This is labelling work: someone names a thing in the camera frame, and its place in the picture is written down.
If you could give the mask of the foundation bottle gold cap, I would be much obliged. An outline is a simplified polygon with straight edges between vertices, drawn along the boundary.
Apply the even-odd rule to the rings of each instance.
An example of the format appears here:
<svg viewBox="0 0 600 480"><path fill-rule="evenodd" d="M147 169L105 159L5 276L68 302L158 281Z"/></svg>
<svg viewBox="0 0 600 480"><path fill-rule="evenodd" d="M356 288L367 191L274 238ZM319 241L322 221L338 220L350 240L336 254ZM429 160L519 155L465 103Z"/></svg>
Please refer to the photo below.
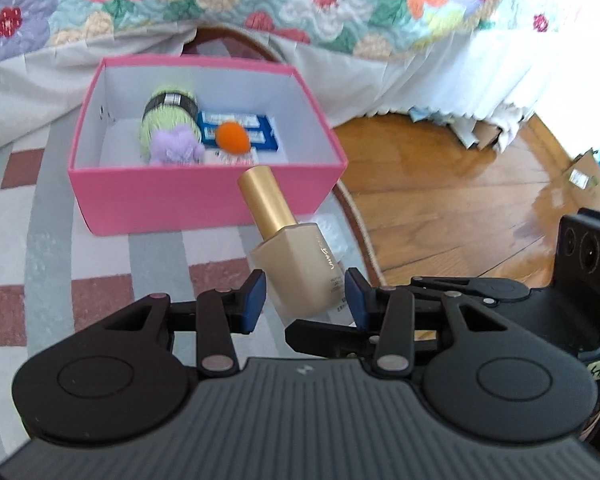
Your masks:
<svg viewBox="0 0 600 480"><path fill-rule="evenodd" d="M262 237L250 259L265 273L268 296L283 324L352 324L337 258L316 223L294 218L271 168L248 169L238 186Z"/></svg>

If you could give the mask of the purple plush toy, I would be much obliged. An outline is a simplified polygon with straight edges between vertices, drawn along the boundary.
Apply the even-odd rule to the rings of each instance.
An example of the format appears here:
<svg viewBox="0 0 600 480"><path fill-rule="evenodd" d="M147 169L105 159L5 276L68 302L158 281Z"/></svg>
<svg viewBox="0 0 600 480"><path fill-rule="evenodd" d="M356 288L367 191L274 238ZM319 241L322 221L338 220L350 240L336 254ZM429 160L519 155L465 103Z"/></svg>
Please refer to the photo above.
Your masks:
<svg viewBox="0 0 600 480"><path fill-rule="evenodd" d="M154 166L198 164L204 158L204 144L187 124L158 129L149 143L149 163Z"/></svg>

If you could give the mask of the orange makeup sponge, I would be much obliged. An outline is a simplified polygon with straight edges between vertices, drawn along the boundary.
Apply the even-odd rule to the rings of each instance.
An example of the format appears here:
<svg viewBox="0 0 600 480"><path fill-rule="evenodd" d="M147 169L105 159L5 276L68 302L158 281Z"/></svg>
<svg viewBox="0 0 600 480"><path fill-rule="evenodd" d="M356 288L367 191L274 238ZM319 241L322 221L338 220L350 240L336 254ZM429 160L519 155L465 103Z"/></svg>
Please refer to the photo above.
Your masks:
<svg viewBox="0 0 600 480"><path fill-rule="evenodd" d="M215 142L222 151L230 154L244 154L251 150L247 130L238 122L222 122L215 129Z"/></svg>

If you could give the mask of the blue wet wipes pack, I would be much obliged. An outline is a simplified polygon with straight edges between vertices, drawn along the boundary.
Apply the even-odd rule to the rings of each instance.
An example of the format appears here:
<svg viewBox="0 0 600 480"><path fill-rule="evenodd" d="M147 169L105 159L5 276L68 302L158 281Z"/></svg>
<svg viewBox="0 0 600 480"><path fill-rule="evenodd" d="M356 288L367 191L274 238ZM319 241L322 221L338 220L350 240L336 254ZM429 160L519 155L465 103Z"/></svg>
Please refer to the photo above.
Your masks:
<svg viewBox="0 0 600 480"><path fill-rule="evenodd" d="M252 148L276 152L278 142L266 115L244 113L199 112L197 124L202 143L234 155L246 154Z"/></svg>

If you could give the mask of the green yarn ball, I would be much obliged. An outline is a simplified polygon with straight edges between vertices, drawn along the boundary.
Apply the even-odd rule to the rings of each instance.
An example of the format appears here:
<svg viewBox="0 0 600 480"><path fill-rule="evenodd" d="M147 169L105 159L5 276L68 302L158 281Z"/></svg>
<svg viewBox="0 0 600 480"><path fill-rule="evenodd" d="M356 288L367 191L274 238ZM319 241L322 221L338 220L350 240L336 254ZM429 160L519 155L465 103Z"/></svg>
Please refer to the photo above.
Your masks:
<svg viewBox="0 0 600 480"><path fill-rule="evenodd" d="M162 86L152 92L138 130L143 160L149 162L149 143L152 134L158 129L171 129L176 125L187 124L194 129L201 142L197 115L198 103L193 91L177 86Z"/></svg>

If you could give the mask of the white tissue pack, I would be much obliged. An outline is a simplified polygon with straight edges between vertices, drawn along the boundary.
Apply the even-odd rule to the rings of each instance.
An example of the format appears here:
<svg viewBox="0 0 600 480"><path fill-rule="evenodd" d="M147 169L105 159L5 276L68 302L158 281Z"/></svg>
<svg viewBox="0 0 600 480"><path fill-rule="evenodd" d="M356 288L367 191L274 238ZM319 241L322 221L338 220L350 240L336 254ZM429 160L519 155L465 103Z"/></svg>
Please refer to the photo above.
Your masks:
<svg viewBox="0 0 600 480"><path fill-rule="evenodd" d="M244 154L230 154L229 152L214 148L205 150L202 162L211 166L253 166L259 163L258 154L251 150Z"/></svg>

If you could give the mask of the clear floss pick box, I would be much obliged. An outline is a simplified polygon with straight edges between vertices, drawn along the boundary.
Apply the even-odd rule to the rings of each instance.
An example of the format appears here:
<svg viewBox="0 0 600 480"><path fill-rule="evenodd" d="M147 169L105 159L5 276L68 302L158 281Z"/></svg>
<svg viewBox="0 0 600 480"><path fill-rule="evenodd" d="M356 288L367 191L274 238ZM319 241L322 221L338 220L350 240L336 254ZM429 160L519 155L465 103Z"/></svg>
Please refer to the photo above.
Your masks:
<svg viewBox="0 0 600 480"><path fill-rule="evenodd" d="M344 232L338 222L337 217L330 212L326 214L316 214L312 221L318 226L323 234L324 240L332 251L338 262L341 262L347 255L349 244L344 236Z"/></svg>

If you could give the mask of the cardboard box on floor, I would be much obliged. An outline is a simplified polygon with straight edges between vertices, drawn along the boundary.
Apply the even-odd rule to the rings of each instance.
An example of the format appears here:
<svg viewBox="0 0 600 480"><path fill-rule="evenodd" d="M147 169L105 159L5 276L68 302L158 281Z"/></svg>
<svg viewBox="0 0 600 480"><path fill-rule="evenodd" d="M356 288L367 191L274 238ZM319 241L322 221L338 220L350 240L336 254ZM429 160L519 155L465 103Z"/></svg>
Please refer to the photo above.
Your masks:
<svg viewBox="0 0 600 480"><path fill-rule="evenodd" d="M592 150L579 155L562 178L579 207L600 210L600 164Z"/></svg>

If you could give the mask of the papers under bed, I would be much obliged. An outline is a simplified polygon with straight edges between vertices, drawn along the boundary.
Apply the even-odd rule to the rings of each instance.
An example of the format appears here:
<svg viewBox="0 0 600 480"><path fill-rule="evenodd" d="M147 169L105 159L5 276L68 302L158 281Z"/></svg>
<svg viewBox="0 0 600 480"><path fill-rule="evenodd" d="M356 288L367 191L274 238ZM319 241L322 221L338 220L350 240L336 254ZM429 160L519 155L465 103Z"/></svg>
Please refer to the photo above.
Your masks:
<svg viewBox="0 0 600 480"><path fill-rule="evenodd" d="M437 126L450 128L457 140L468 150L476 148L483 151L492 148L498 154L503 153L513 143L526 120L524 111L510 104L499 105L484 119L442 114L418 107L410 108L407 115L413 122L426 120Z"/></svg>

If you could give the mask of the striped oval rug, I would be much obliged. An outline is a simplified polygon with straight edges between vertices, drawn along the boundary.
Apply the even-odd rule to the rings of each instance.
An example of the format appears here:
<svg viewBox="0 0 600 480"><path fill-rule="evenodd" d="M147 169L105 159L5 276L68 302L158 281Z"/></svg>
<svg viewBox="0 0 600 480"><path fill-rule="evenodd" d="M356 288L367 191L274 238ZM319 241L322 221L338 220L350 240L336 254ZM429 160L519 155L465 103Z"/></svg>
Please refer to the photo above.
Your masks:
<svg viewBox="0 0 600 480"><path fill-rule="evenodd" d="M251 226L96 236L67 174L79 112L0 149L0 461L27 440L12 403L18 368L150 292L176 301L249 272Z"/></svg>

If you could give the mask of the pink cardboard box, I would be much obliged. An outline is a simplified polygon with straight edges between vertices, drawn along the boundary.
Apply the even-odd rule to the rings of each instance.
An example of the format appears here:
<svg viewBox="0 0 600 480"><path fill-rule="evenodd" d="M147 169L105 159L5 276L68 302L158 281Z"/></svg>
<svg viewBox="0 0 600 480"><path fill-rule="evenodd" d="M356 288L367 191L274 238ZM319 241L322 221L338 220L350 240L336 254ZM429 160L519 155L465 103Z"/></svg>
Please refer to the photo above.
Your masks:
<svg viewBox="0 0 600 480"><path fill-rule="evenodd" d="M208 113L263 115L274 151L236 158L200 150L200 162L158 164L140 152L140 120L158 89L193 93ZM291 211L313 214L347 167L335 133L298 72L244 58L128 55L103 58L76 123L68 176L95 235L248 224L238 188L252 164L268 166Z"/></svg>

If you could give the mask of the white bed skirt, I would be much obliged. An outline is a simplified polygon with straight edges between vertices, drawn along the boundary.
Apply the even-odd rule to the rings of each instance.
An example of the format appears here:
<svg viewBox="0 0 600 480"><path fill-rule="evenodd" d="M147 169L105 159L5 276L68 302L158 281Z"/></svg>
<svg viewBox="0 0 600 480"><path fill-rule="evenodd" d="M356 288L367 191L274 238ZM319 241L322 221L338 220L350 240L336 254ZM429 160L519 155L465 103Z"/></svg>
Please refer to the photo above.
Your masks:
<svg viewBox="0 0 600 480"><path fill-rule="evenodd" d="M333 126L412 107L481 119L501 104L528 113L552 81L600 79L600 0L500 0L475 29L388 60L225 24L166 23L0 61L0 148L78 107L103 58L180 54L214 28L245 35L294 66Z"/></svg>

